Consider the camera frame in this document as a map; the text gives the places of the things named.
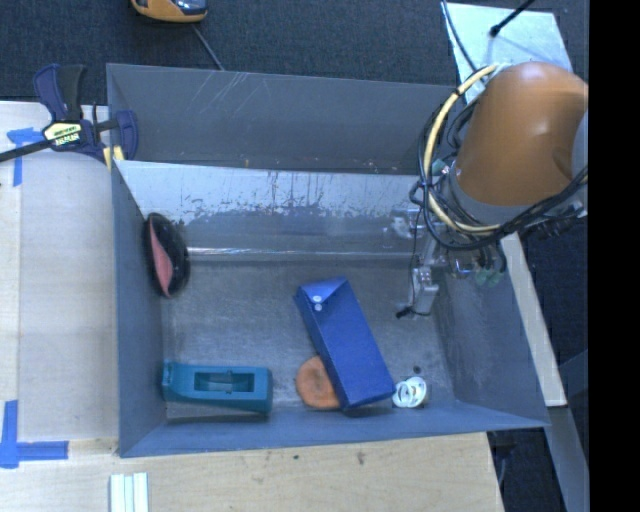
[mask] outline bin floor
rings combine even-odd
[[[336,276],[345,276],[354,289],[394,381],[418,374],[430,386],[432,400],[452,400],[437,319],[395,317],[408,297],[408,262],[198,261],[183,292],[163,302],[165,358],[267,367],[273,374],[274,409],[306,407],[296,392],[295,376],[316,352],[293,296],[301,284]],[[167,404],[168,418],[208,411]]]

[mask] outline teal stapler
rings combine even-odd
[[[273,402],[273,377],[268,368],[200,366],[165,361],[162,393],[167,402],[189,402],[268,414]]]

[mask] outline blue box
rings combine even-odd
[[[342,409],[394,393],[395,383],[345,277],[304,284],[295,301]]]

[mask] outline blue tape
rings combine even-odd
[[[34,130],[33,128],[22,128],[20,130],[11,130],[7,132],[7,137],[13,142],[16,147],[23,146],[24,144],[31,144],[33,142],[40,142],[44,140],[42,133]],[[22,183],[22,157],[16,158],[13,166],[13,186],[17,187]]]
[[[68,459],[69,441],[18,442],[18,401],[4,404],[0,438],[0,468],[15,469],[22,461]]]

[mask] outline dark floor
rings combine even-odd
[[[216,0],[199,28],[228,70],[453,85],[456,65],[432,0]],[[517,0],[461,1],[514,9]],[[589,0],[539,0],[553,12],[574,71],[589,82]],[[106,104],[108,62],[215,67],[188,26],[148,23],[128,0],[2,2],[0,99],[35,100],[41,67],[84,64],[83,104]],[[559,364],[587,347],[587,221],[561,236],[524,241]],[[588,394],[572,409],[589,454]],[[512,445],[504,476],[507,512],[562,512],[542,430],[500,433]]]

